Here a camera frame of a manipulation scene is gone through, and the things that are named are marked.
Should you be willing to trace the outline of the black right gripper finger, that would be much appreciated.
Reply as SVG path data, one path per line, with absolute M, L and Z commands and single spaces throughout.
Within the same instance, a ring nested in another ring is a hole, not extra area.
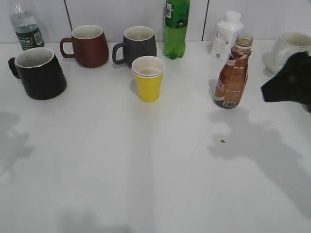
M 311 105 L 311 56 L 307 51 L 289 57 L 283 68 L 261 87 L 265 102 L 292 101 Z

